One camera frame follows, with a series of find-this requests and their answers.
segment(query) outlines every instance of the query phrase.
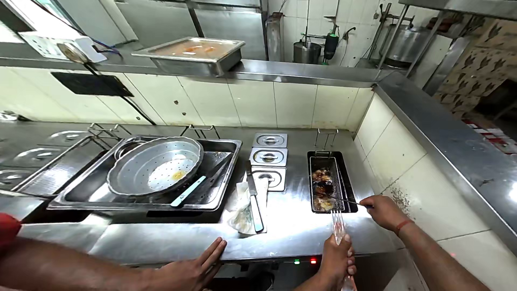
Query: stainless steel counter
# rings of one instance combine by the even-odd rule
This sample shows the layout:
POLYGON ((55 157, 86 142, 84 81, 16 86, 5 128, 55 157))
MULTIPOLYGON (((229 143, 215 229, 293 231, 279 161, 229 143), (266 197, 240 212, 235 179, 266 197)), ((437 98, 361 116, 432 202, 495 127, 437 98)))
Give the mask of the stainless steel counter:
MULTIPOLYGON (((20 123, 9 125, 6 135, 15 143, 13 135, 18 129, 51 134, 67 129, 84 129, 86 124, 20 123)), ((184 127, 128 126, 133 134, 179 135, 184 127)), ((121 264, 154 265, 198 256, 218 236, 228 240, 222 259, 289 260, 322 253, 323 242, 331 234, 330 214, 317 214, 311 210, 307 152, 321 150, 325 138, 314 146, 315 129, 265 129, 218 127, 223 139, 239 139, 243 145, 225 198, 234 190, 235 183, 244 175, 244 161, 249 158, 254 134, 257 132, 287 133, 288 157, 286 190, 269 192, 267 203, 267 233, 255 236, 240 235, 226 224, 228 213, 223 206, 215 212, 197 216, 146 215, 144 212, 98 212, 80 222, 25 224, 21 236, 52 241, 70 246, 92 255, 121 264)), ((197 138, 194 132, 185 136, 197 138)), ((349 132, 340 132, 333 147, 340 151, 347 166, 356 200, 372 195, 365 169, 349 132)), ((385 253, 395 250, 388 234, 380 229, 360 207, 357 213, 343 214, 347 230, 352 235, 358 254, 385 253)))
MULTIPOLYGON (((218 219, 217 223, 112 224, 90 253, 122 264, 164 263, 194 258, 220 236, 228 240, 222 255, 225 261, 282 260, 321 254, 325 239, 332 233, 332 219, 330 214, 311 210, 307 152, 321 150, 325 139, 320 139, 321 143, 314 147, 314 129, 219 127, 218 131, 221 138, 243 142, 227 196, 235 188, 235 182, 242 181, 244 161, 249 158, 254 134, 288 134, 286 191, 268 193, 267 233, 240 235, 224 223, 228 218, 225 213, 218 211, 212 214, 213 219, 218 219)), ((343 153, 356 199, 373 195, 350 133, 340 132, 331 150, 343 153)), ((357 213, 346 213, 343 217, 358 254, 395 250, 386 232, 373 222, 365 208, 360 207, 357 213)))

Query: red thread bracelet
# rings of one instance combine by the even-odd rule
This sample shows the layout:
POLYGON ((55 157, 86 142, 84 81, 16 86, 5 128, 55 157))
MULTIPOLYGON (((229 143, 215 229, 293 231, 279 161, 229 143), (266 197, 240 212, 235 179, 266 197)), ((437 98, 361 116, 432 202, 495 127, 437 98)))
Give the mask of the red thread bracelet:
POLYGON ((396 229, 395 229, 395 234, 397 236, 399 236, 399 232, 400 232, 400 229, 402 227, 404 227, 404 225, 408 224, 408 223, 415 223, 414 221, 408 219, 408 220, 404 220, 403 222, 401 222, 399 225, 397 225, 396 229))

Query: white cloth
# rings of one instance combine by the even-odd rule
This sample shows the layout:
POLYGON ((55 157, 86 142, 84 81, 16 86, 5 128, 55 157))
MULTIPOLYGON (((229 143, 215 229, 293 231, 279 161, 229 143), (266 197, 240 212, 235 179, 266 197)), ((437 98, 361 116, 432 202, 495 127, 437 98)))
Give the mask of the white cloth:
MULTIPOLYGON (((251 215, 250 192, 248 182, 237 183, 237 187, 231 194, 225 210, 230 212, 227 223, 238 232, 246 235, 256 235, 253 216, 251 215)), ((267 232, 267 189, 269 181, 267 179, 255 179, 257 190, 257 204, 260 211, 264 230, 267 232)))

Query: white ceramic tile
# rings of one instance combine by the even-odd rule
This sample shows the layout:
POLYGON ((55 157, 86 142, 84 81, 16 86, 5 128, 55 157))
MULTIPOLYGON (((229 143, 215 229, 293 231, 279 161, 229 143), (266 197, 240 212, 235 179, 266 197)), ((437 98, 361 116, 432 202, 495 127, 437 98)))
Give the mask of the white ceramic tile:
POLYGON ((205 125, 241 126, 226 79, 178 77, 205 125))
POLYGON ((288 17, 296 17, 298 11, 298 0, 287 0, 282 8, 282 13, 288 17))
POLYGON ((323 16, 335 16, 338 9, 338 2, 339 0, 323 0, 321 5, 323 6, 323 16))
POLYGON ((307 18, 309 0, 296 0, 296 17, 307 18))
POLYGON ((373 19, 373 15, 377 11, 377 7, 379 6, 378 0, 365 0, 364 1, 364 10, 361 16, 361 24, 374 24, 377 19, 373 19))
MULTIPOLYGON (((307 26, 308 34, 320 34, 321 30, 321 20, 320 19, 309 19, 309 25, 307 26)), ((322 40, 322 43, 325 43, 324 39, 320 38, 310 38, 312 42, 317 42, 318 40, 322 40)))
POLYGON ((425 291, 409 251, 406 249, 397 250, 396 258, 399 269, 384 288, 384 291, 425 291))
POLYGON ((340 0, 338 7, 338 15, 336 20, 339 22, 347 22, 348 14, 350 13, 350 7, 352 5, 352 0, 340 0))
POLYGON ((448 239, 439 244, 490 290, 515 290, 517 258, 492 231, 448 239))
POLYGON ((311 128, 317 85, 274 82, 278 127, 311 128))
POLYGON ((405 197, 409 215, 434 240, 489 229, 429 155, 404 173, 383 195, 405 197))
MULTIPOLYGON (((165 125, 165 122, 163 121, 163 119, 160 117, 160 115, 158 115, 158 113, 156 112, 156 110, 149 104, 149 102, 142 96, 142 94, 138 91, 138 89, 133 85, 133 83, 131 83, 131 81, 129 81, 128 77, 126 77, 126 75, 124 75, 123 73, 118 73, 118 72, 107 72, 107 73, 104 73, 104 75, 111 75, 111 76, 116 76, 120 81, 121 83, 134 95, 134 97, 129 97, 130 100, 132 102, 134 102, 134 104, 136 104, 140 110, 145 113, 151 120, 153 120, 156 124, 158 125, 165 125)), ((118 98, 117 102, 118 101, 123 101, 125 102, 124 100, 122 100, 122 98, 118 98)), ((144 118, 140 117, 140 119, 137 119, 136 117, 138 117, 138 113, 136 110, 133 109, 134 113, 129 111, 127 109, 127 107, 129 106, 131 108, 131 106, 129 104, 126 103, 127 106, 124 106, 124 107, 121 107, 121 109, 119 110, 118 108, 114 108, 114 107, 111 107, 111 110, 113 110, 120 118, 122 118, 123 120, 127 120, 126 122, 128 123, 131 123, 131 124, 149 124, 149 122, 147 120, 145 120, 144 118)))
POLYGON ((242 126, 277 127, 273 82, 227 81, 242 126))
POLYGON ((0 95, 15 113, 36 121, 77 122, 78 118, 31 82, 20 77, 15 69, 0 67, 0 95))
POLYGON ((282 7, 282 2, 284 2, 284 0, 268 0, 268 15, 273 14, 273 12, 278 12, 280 7, 282 7))
POLYGON ((51 72, 87 71, 46 70, 35 68, 13 68, 14 72, 31 82, 51 99, 78 117, 78 122, 117 123, 122 120, 95 95, 78 95, 61 84, 51 72))
MULTIPOLYGON (((364 135, 359 137, 364 148, 364 135)), ((386 188, 425 154, 425 150, 402 122, 393 117, 367 157, 379 183, 386 188)))
POLYGON ((374 92, 371 88, 359 88, 348 119, 346 120, 346 129, 351 132, 357 132, 357 130, 359 130, 359 124, 362 117, 366 114, 373 94, 374 92))
POLYGON ((366 175, 368 177, 368 181, 370 181, 370 185, 372 185, 373 194, 379 195, 383 188, 381 188, 381 185, 379 184, 379 181, 375 177, 375 174, 373 173, 372 167, 370 166, 370 162, 368 161, 368 158, 365 158, 362 162, 364 168, 366 169, 366 175))
POLYGON ((175 76, 126 74, 168 125, 203 125, 194 105, 175 76))
POLYGON ((357 88, 318 85, 312 128, 345 128, 357 88))
POLYGON ((361 161, 364 161, 364 159, 366 158, 366 154, 362 149, 361 141, 359 140, 358 136, 356 136, 356 138, 354 139, 354 144, 357 148, 357 151, 359 152, 359 157, 361 158, 361 161))
POLYGON ((325 0, 311 0, 309 6, 309 19, 320 21, 323 18, 323 5, 325 0))
POLYGON ((362 13, 364 11, 366 2, 367 1, 365 0, 352 0, 352 5, 350 6, 350 10, 348 11, 348 23, 361 23, 362 13))
POLYGON ((125 102, 120 96, 97 96, 107 107, 109 107, 126 124, 149 124, 131 105, 125 102))
POLYGON ((386 126, 388 126, 393 115, 393 112, 391 112, 384 101, 381 100, 379 95, 374 94, 373 100, 358 132, 362 148, 366 155, 370 153, 373 145, 377 142, 377 139, 379 139, 379 136, 381 136, 386 126))

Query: stainless steel container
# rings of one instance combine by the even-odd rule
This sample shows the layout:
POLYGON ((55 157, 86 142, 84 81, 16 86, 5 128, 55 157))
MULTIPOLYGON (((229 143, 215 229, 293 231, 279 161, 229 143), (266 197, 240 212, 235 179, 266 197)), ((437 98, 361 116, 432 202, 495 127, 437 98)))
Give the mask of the stainless steel container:
POLYGON ((149 57, 156 66, 171 74, 220 77, 240 62, 240 48, 244 44, 241 40, 185 37, 132 55, 149 57))
MULTIPOLYGON (((393 33, 395 33, 395 27, 396 24, 389 25, 388 35, 385 39, 390 39, 393 33)), ((411 62, 417 57, 420 49, 425 46, 425 40, 430 33, 431 30, 425 27, 409 28, 408 25, 401 25, 386 55, 386 64, 398 68, 409 67, 411 62)), ((381 46, 381 55, 383 55, 386 49, 385 44, 386 42, 381 46)))
POLYGON ((300 64, 319 64, 322 46, 317 43, 295 42, 293 46, 293 62, 300 64))

